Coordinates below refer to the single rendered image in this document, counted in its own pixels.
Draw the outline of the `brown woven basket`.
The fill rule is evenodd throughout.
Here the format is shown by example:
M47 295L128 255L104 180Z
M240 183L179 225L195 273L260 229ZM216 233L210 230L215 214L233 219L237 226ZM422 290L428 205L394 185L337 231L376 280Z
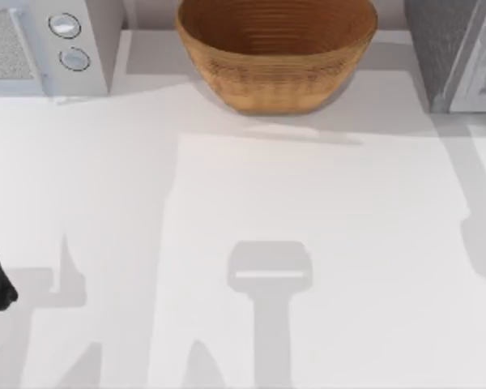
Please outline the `brown woven basket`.
M181 0L196 71L242 113L308 113L356 69L377 31L371 0Z

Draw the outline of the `pale microwave oven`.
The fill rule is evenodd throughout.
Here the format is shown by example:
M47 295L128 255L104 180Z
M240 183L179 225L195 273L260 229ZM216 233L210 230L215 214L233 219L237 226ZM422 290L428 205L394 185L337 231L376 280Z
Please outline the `pale microwave oven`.
M74 39L49 29L51 15L81 23ZM125 20L123 0L0 0L0 96L106 96L113 81ZM67 70L62 50L76 47L91 59L82 72Z

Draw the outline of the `round microwave knob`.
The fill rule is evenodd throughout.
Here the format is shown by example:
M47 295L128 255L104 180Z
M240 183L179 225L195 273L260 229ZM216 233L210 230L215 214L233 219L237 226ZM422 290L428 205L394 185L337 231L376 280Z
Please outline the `round microwave knob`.
M62 50L58 57L60 63L69 71L82 72L91 65L88 54L76 47Z
M74 39L81 33L81 23L68 13L51 15L48 19L50 31L62 39Z

